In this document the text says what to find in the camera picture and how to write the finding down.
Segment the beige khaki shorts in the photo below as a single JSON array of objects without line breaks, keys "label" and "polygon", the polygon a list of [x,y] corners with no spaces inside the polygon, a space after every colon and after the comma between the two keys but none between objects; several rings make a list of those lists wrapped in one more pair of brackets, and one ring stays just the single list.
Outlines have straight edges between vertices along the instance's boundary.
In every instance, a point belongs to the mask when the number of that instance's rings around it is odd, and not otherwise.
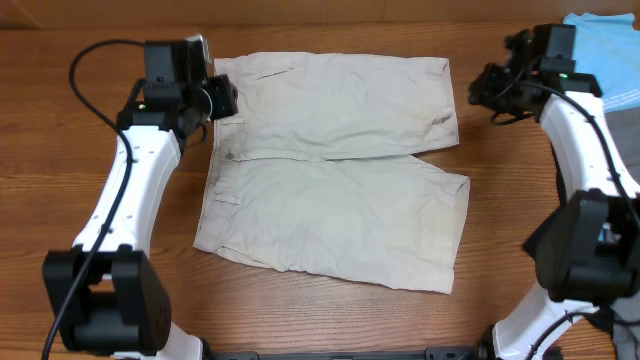
[{"label": "beige khaki shorts", "polygon": [[215,67],[238,113],[214,128],[197,249],[451,292],[470,180],[421,159],[459,143],[448,59],[260,52]]}]

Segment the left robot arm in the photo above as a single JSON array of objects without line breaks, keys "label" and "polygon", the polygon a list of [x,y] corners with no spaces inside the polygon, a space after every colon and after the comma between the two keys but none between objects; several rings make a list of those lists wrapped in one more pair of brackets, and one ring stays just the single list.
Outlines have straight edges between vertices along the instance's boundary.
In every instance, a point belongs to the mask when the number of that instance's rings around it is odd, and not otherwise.
[{"label": "left robot arm", "polygon": [[237,114],[237,90],[208,73],[207,40],[146,41],[145,74],[116,119],[116,154],[98,203],[67,251],[47,253],[42,275],[55,339],[65,348],[115,359],[211,359],[207,341],[172,320],[169,295],[149,256],[163,193],[189,138]]}]

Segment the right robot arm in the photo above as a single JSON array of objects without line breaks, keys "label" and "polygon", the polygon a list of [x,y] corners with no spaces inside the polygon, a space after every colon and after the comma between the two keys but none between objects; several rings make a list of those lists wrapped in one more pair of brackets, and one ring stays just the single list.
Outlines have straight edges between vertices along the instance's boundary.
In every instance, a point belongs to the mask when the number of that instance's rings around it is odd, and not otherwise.
[{"label": "right robot arm", "polygon": [[429,359],[559,359],[555,341],[582,319],[639,290],[639,185],[626,170],[592,74],[578,73],[576,28],[544,24],[508,36],[504,65],[489,63],[469,102],[494,125],[532,117],[556,164],[559,207],[524,244],[536,281],[476,347],[433,348]]}]

